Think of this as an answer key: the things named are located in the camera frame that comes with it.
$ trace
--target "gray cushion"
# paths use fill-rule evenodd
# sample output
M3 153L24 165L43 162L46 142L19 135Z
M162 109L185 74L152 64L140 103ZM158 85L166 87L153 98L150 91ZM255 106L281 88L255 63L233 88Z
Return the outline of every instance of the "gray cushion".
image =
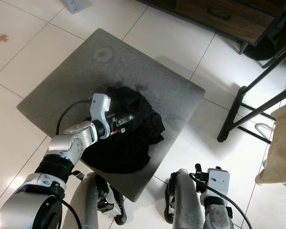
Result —
M203 89L98 29L17 108L53 137L60 115L70 104L104 92L108 86L128 86L139 91L161 115L166 129L164 140L150 147L151 160L142 170L108 174L92 168L129 200L136 201L192 116L204 95ZM88 105L79 104L66 114L61 129L88 116Z

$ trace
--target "white tile floor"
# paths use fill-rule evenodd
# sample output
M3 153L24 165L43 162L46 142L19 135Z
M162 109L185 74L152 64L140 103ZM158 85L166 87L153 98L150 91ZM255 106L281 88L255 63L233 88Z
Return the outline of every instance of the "white tile floor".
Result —
M140 2L91 3L72 15L60 0L0 0L0 34L7 34L9 39L0 42L0 208L34 171L50 141L20 114L17 104L102 28L201 86L206 94L139 200L125 202L127 223L120 227L100 215L100 228L171 228L163 218L164 182L172 172L180 168L194 171L195 163L200 163L204 170L221 166L230 172L229 196L247 213L254 228L286 229L286 188L254 183L267 144L238 129L224 143L216 140L238 87L248 85L263 71L259 63L238 55L238 44L215 31ZM257 107L284 88L286 63L248 93L245 101ZM245 109L240 111L240 115L246 113ZM273 124L262 117L252 121ZM253 122L245 126L252 130ZM89 172L82 163L77 168ZM69 179L67 202L78 183L74 177ZM233 222L235 228L247 228L235 209Z

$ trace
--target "wooden cabinet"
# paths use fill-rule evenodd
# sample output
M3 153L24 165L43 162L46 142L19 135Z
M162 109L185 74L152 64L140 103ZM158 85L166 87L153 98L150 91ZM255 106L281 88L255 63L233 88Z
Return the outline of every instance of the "wooden cabinet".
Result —
M284 10L286 0L145 0L250 44Z

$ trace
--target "black cloth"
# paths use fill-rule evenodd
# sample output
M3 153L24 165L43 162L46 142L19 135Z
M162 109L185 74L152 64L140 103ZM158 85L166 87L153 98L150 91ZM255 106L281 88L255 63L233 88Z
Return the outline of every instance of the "black cloth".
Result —
M128 87L109 87L105 93L111 97L109 112L132 114L124 133L116 133L85 149L82 160L105 173L132 173L142 169L150 160L149 145L163 140L165 130L161 116L139 92Z

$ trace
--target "beige fabric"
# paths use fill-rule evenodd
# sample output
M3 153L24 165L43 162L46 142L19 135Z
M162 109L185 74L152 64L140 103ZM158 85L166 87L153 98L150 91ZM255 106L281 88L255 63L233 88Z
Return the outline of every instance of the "beige fabric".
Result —
M265 168L255 178L257 184L286 183L286 105L271 115L276 127Z

